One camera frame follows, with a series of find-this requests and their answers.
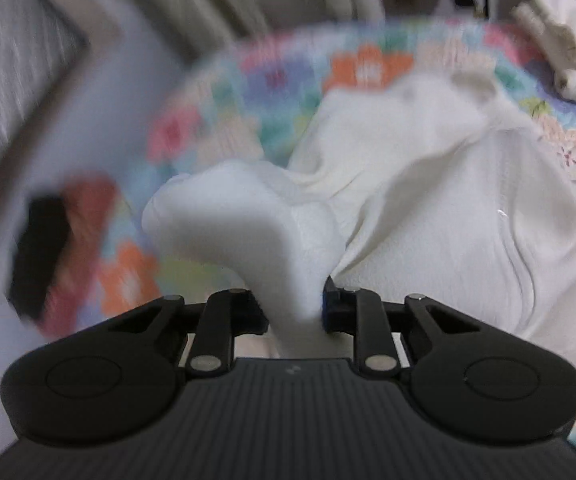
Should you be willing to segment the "red storage box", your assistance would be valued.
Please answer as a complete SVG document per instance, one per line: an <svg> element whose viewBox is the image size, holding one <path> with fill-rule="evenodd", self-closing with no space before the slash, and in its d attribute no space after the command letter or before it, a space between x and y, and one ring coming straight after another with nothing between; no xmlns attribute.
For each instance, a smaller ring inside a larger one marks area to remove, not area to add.
<svg viewBox="0 0 576 480"><path fill-rule="evenodd" d="M78 310L98 266L103 233L116 196L115 183L102 174L74 179L62 190L71 233L56 265L39 322L41 333L47 337L60 338L75 330Z"/></svg>

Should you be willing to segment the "white fleece zip jacket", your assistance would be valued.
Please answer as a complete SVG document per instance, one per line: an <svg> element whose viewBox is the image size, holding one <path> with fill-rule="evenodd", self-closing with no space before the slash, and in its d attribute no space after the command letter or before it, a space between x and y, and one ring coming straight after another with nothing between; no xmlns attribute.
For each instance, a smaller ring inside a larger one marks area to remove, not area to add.
<svg viewBox="0 0 576 480"><path fill-rule="evenodd" d="M349 354L321 322L332 280L420 292L576 365L576 170L481 73L333 90L286 167L173 177L142 227L163 255L233 270L284 358Z"/></svg>

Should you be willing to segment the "colourful floral bed cover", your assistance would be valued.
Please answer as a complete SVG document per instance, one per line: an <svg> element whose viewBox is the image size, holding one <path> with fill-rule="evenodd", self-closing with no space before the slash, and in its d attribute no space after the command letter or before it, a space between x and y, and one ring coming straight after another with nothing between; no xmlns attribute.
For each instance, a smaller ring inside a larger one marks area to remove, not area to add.
<svg viewBox="0 0 576 480"><path fill-rule="evenodd" d="M413 70L492 76L576 180L576 104L558 96L538 46L514 25L320 26L238 44L190 74L152 129L146 154L113 181L116 200L74 332L168 292L200 300L236 283L228 269L151 246L140 216L157 186L228 159L286 165L330 92L382 92Z"/></svg>

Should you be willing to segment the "black folded garment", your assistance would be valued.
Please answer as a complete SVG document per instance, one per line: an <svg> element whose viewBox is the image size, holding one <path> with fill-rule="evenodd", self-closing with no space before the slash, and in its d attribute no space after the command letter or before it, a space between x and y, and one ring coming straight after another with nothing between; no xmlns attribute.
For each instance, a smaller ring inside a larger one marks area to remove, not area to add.
<svg viewBox="0 0 576 480"><path fill-rule="evenodd" d="M7 297L20 318L40 321L48 289L71 234L64 199L58 195L34 198L16 243Z"/></svg>

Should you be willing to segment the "folded cream garment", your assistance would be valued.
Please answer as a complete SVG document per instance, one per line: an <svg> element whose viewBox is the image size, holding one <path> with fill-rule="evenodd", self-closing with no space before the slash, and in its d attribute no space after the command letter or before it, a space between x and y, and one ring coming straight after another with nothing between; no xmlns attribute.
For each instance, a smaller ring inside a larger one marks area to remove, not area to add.
<svg viewBox="0 0 576 480"><path fill-rule="evenodd" d="M552 66L555 89L576 102L576 0L526 0L512 16Z"/></svg>

